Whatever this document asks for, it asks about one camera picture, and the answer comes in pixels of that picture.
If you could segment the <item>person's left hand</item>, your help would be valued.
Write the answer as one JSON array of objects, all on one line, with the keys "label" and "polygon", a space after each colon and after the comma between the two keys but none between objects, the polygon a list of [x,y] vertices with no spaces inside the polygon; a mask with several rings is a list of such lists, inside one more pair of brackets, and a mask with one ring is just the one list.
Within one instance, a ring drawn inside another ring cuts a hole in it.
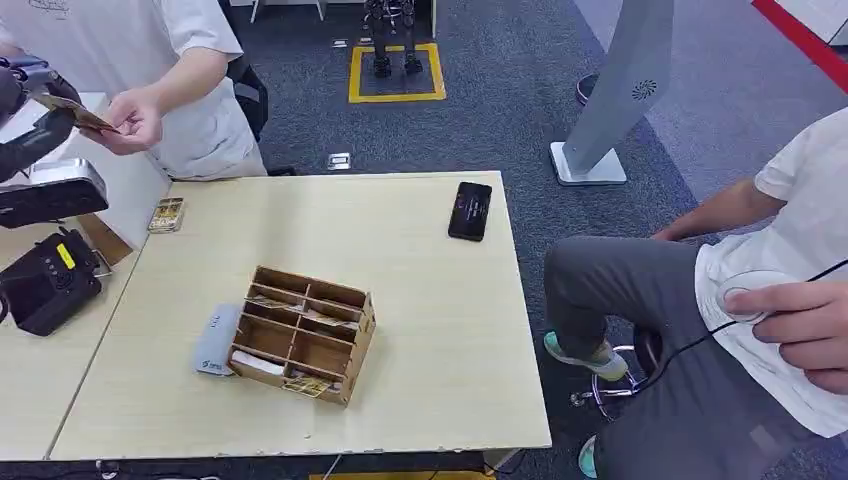
[{"label": "person's left hand", "polygon": [[725,300],[728,313],[766,317],[754,327],[763,343],[777,344],[789,365],[820,389],[847,393],[847,284],[785,283],[739,291]]},{"label": "person's left hand", "polygon": [[154,85],[117,95],[104,114],[115,131],[83,128],[79,133],[119,156],[144,152],[163,138],[160,95]]}]

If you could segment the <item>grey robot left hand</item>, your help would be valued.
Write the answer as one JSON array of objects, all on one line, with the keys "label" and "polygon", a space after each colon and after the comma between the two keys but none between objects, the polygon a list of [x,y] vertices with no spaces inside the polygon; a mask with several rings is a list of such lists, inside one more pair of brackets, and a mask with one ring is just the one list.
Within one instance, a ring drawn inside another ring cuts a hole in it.
[{"label": "grey robot left hand", "polygon": [[[41,58],[19,54],[1,59],[1,123],[6,124],[28,101],[32,93],[46,92],[78,102],[78,91],[49,63]],[[64,143],[75,126],[75,114],[68,108],[50,110],[33,127],[1,143],[1,180],[6,182]]]}]

